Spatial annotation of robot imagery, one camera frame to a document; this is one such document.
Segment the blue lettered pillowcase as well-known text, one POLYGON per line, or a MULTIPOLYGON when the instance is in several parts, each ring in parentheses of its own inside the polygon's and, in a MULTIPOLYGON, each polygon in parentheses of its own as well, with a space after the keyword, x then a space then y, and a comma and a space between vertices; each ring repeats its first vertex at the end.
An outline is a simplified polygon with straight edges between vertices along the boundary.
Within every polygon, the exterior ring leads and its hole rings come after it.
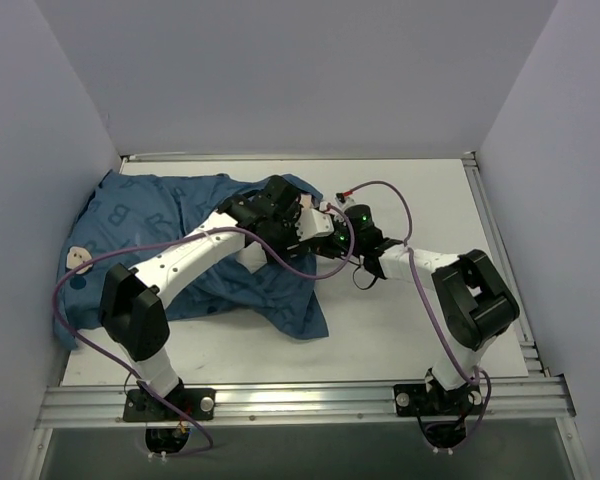
MULTIPOLYGON (((226 174, 196 177, 129 176, 108 173, 77 215, 60 254, 58 273, 70 270, 71 248, 96 257, 131 246, 155 245, 184 237, 227 197, 263 188, 265 181, 244 182, 226 174)), ((145 250, 104 260, 69 279, 58 295, 58 309, 76 330, 99 327, 98 310, 106 272, 115 264, 130 267, 152 257, 145 250)), ((277 330, 298 340, 326 338, 327 321, 314 292, 312 255, 278 263, 255 273, 229 257, 184 289, 166 310, 170 321, 190 320, 246 307, 277 330)))

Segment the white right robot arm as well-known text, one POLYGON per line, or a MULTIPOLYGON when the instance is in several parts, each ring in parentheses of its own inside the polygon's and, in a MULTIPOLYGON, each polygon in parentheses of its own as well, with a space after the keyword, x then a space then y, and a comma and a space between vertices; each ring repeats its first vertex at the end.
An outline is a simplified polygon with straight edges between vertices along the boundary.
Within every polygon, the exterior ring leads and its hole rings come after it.
POLYGON ((427 372, 424 400, 435 412, 449 411, 460 400, 459 388, 478 380, 484 353, 518 319, 520 307, 511 290, 481 250, 443 254, 413 249, 385 236, 366 205, 329 216, 333 230, 309 241, 313 253, 326 258, 351 254, 374 278, 416 287, 444 350, 427 372))

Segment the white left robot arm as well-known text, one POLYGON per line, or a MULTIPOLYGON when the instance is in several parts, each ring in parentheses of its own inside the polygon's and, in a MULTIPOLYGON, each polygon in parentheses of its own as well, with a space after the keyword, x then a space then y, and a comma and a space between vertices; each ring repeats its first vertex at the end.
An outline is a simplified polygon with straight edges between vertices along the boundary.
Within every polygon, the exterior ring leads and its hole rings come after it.
POLYGON ((174 417, 182 405, 182 382, 166 349, 167 310, 179 295, 187 317, 246 306, 292 337, 322 334, 307 317, 316 262, 301 247, 315 232, 309 223, 316 203, 309 191, 273 176, 222 200, 180 244, 108 270, 100 321, 149 387, 145 405, 157 418, 174 417))

